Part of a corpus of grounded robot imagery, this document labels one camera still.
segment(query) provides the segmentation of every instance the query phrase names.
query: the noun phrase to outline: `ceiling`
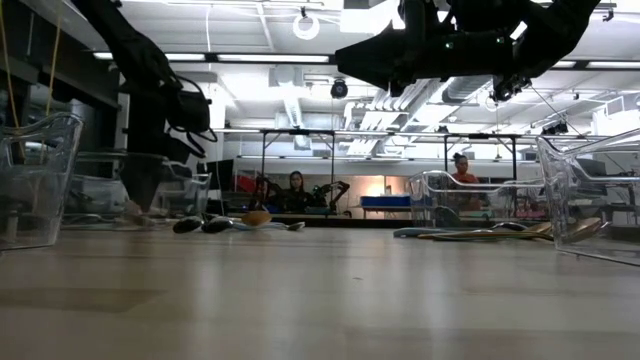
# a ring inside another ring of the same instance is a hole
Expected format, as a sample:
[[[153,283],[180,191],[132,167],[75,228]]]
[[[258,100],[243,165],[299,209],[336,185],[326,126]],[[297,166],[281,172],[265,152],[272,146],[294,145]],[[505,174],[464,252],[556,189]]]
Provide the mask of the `ceiling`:
[[[45,18],[55,19],[55,1],[23,0]],[[122,0],[122,14],[140,32],[151,38],[167,52],[240,52],[240,53],[315,53],[332,54],[344,46],[362,41],[370,34],[340,31],[343,2],[325,2],[324,10],[308,10],[322,17],[320,31],[312,40],[302,40],[293,32],[293,20],[299,14],[295,7],[270,8],[261,3],[238,2],[238,6],[167,5],[161,1]],[[93,50],[108,50],[91,26],[70,6],[63,8],[63,29]],[[210,43],[207,41],[206,19],[209,22]],[[617,15],[603,22],[594,15],[589,29],[579,46],[569,56],[572,59],[640,60],[640,15]],[[230,64],[175,64],[176,71],[211,71],[218,74],[233,104],[227,108],[227,118],[237,123],[244,119],[273,119],[277,112],[285,111],[285,103],[269,91],[269,65]],[[340,76],[333,66],[301,66],[305,75]],[[343,114],[351,101],[371,101],[377,89],[352,82],[355,96],[345,100],[332,100],[329,85],[318,86],[299,99],[303,113]],[[526,129],[534,121],[545,119],[557,112],[567,112],[576,127],[585,130],[591,112],[607,100],[624,92],[640,92],[638,72],[550,71],[534,79],[533,90],[518,95],[512,102],[499,108],[485,106],[486,92],[477,91],[467,106],[456,108],[451,114],[437,119],[446,121],[455,116],[452,127],[474,132],[490,129],[496,122],[501,129]],[[413,102],[423,101],[416,93]]]

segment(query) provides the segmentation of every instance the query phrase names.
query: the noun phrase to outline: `blue container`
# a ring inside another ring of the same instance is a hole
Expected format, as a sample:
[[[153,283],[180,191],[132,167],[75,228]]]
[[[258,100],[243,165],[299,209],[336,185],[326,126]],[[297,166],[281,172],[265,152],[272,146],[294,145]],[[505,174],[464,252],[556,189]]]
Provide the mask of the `blue container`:
[[[362,207],[409,207],[411,197],[407,196],[361,196]]]

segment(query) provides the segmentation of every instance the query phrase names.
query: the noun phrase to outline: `red object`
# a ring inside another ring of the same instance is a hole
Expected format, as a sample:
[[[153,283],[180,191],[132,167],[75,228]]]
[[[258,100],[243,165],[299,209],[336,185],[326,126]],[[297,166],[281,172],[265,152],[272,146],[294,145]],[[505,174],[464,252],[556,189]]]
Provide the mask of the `red object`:
[[[253,193],[256,190],[256,181],[248,176],[237,176],[236,185],[240,192]]]
[[[478,178],[475,177],[474,175],[469,174],[469,173],[466,173],[464,175],[461,175],[459,173],[455,173],[455,174],[453,174],[453,178],[458,180],[458,182],[465,183],[465,184],[477,184],[477,183],[479,183]]]

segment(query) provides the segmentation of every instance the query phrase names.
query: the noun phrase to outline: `table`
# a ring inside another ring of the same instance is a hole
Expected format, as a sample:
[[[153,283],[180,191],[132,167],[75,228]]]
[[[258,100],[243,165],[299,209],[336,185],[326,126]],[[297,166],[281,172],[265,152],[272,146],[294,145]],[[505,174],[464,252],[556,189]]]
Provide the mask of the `table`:
[[[367,212],[411,212],[411,206],[353,206],[351,209],[362,209],[364,219],[367,218]]]
[[[637,359],[640,270],[388,230],[64,232],[0,258],[2,359]]]

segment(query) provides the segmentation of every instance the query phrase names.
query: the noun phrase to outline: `camera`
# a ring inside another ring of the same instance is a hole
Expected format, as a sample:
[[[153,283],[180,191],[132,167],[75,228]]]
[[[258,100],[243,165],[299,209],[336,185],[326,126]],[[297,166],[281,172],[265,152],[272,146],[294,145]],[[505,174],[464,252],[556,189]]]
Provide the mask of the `camera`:
[[[335,79],[331,87],[331,97],[337,100],[344,99],[349,93],[349,88],[344,79]]]

